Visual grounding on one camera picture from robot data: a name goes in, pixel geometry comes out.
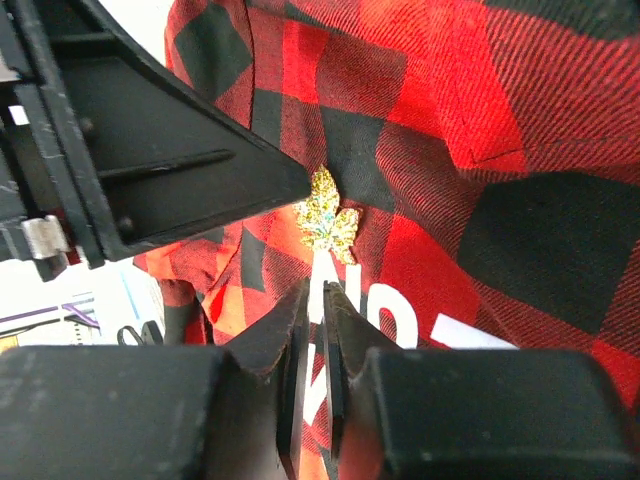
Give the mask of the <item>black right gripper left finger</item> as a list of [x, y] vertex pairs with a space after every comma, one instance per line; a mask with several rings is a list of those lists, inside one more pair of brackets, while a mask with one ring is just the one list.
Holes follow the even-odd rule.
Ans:
[[226, 344], [219, 392], [219, 477], [297, 479], [308, 365], [309, 281]]

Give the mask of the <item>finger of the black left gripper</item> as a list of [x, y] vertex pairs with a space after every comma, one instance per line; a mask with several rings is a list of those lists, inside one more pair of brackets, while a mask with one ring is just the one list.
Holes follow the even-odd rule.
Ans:
[[131, 257], [308, 196], [305, 169], [209, 105], [96, 1], [14, 5], [14, 255]]

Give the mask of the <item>red black plaid shirt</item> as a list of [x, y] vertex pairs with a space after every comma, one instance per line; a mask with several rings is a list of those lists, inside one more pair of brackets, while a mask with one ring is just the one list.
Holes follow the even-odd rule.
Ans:
[[583, 352], [639, 409], [635, 1], [177, 1], [167, 67], [360, 212], [356, 265], [293, 206], [135, 263], [191, 344], [336, 277], [404, 348]]

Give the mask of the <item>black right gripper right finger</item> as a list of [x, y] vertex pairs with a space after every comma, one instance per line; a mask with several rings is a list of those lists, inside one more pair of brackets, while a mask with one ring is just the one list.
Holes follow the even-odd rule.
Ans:
[[350, 403], [350, 385], [364, 367], [370, 348], [401, 348], [353, 306], [342, 286], [323, 285], [323, 355], [326, 369], [328, 431], [331, 458], [338, 460]]

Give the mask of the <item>gold maple leaf brooch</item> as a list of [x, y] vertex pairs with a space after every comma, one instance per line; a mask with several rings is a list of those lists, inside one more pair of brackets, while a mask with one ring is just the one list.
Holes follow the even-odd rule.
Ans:
[[301, 243], [313, 252], [332, 252], [344, 265], [356, 265], [351, 248], [357, 237], [360, 212], [340, 206], [341, 197], [330, 171], [320, 166], [311, 177], [311, 193], [293, 206]]

